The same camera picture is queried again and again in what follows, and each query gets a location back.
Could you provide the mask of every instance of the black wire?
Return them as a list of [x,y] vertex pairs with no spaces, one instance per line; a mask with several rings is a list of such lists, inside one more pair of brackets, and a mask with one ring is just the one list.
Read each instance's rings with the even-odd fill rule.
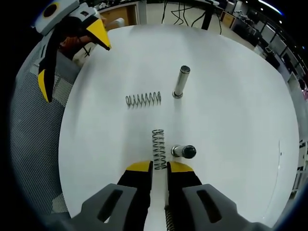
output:
[[219,15],[218,15],[218,13],[216,13],[216,15],[217,15],[217,18],[218,18],[218,21],[219,21],[219,27],[220,27],[220,35],[221,35],[221,24],[220,24],[220,18],[219,18]]
[[180,6],[181,6],[181,3],[179,2],[179,10],[177,10],[177,11],[171,11],[171,13],[172,13],[174,16],[176,16],[176,17],[178,18],[177,21],[176,21],[173,25],[175,25],[179,20],[182,21],[179,25],[182,25],[182,24],[184,23],[184,21],[181,19],[181,15],[180,15]]
[[163,17],[162,17],[162,23],[163,23],[163,21],[164,21],[164,19],[165,19],[165,12],[166,12],[167,4],[168,4],[168,1],[165,0],[165,1],[164,1],[164,12],[163,12]]
[[191,27],[193,26],[193,24],[194,24],[195,22],[197,22],[197,21],[198,21],[200,18],[202,18],[204,15],[205,15],[205,11],[203,12],[203,14],[202,14],[199,18],[197,18],[196,20],[194,20],[194,22],[192,23]]
[[183,4],[184,4],[183,18],[184,18],[184,20],[185,20],[186,25],[189,26],[189,25],[188,25],[188,22],[187,22],[187,20],[186,20],[186,18],[185,18],[185,3],[183,3]]
[[85,50],[86,54],[87,54],[88,56],[90,56],[90,53],[87,51],[87,49],[85,48],[85,46],[82,46],[82,48]]
[[[194,7],[192,6],[192,7],[185,8],[185,9],[186,9],[186,10],[189,10],[189,9],[192,9],[192,8],[194,8]],[[184,9],[181,9],[181,10],[180,10],[180,2],[179,2],[179,9],[176,10],[176,11],[171,11],[171,13],[172,13],[174,16],[176,16],[176,17],[178,18],[177,21],[174,23],[174,25],[175,25],[179,20],[182,21],[179,25],[182,25],[182,24],[184,23],[183,19],[180,18],[180,11],[184,11]]]

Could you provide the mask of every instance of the mesh panel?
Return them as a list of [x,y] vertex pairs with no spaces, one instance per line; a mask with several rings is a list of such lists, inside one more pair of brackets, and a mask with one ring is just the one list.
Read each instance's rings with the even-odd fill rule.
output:
[[40,92],[37,75],[30,72],[38,54],[39,45],[29,54],[16,77],[11,102],[10,145],[15,176],[26,198],[38,213],[47,215],[67,211],[61,196],[58,145],[64,107],[72,85],[56,78],[54,92],[58,92],[61,102],[53,99],[47,103]]

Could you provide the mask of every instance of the metal pin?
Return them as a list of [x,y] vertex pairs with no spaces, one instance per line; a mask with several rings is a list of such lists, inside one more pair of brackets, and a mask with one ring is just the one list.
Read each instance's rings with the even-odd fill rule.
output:
[[177,84],[175,86],[174,91],[172,92],[174,98],[176,99],[182,98],[183,90],[190,71],[191,69],[188,66],[181,66]]
[[174,157],[184,157],[186,159],[192,159],[196,154],[197,151],[195,149],[195,147],[193,147],[192,145],[175,145],[173,146],[173,148],[171,149],[171,154]]

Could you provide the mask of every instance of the round white tabletop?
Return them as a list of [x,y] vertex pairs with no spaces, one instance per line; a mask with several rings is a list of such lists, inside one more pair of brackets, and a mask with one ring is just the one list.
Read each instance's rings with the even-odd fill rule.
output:
[[[59,172],[70,215],[126,167],[153,160],[152,130],[193,145],[191,166],[237,204],[249,221],[274,225],[292,190],[298,159],[295,110],[282,76],[243,45],[185,26],[128,26],[97,46],[66,104]],[[174,99],[180,67],[191,69]],[[125,96],[161,92],[161,104],[128,108]],[[166,228],[165,172],[154,171],[145,230]]]

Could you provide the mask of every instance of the coil spring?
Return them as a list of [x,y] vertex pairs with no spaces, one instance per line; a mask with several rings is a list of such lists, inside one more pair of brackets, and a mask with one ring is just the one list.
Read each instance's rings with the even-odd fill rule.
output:
[[161,170],[167,168],[164,130],[158,129],[152,131],[154,169]]
[[169,206],[165,207],[165,215],[166,215],[167,231],[175,231],[172,214],[171,214]]
[[142,105],[151,105],[151,103],[154,105],[155,103],[160,103],[162,98],[160,95],[160,92],[158,91],[157,93],[145,93],[145,94],[137,94],[137,95],[132,95],[132,96],[126,96],[125,97],[126,104],[130,106],[142,106]]

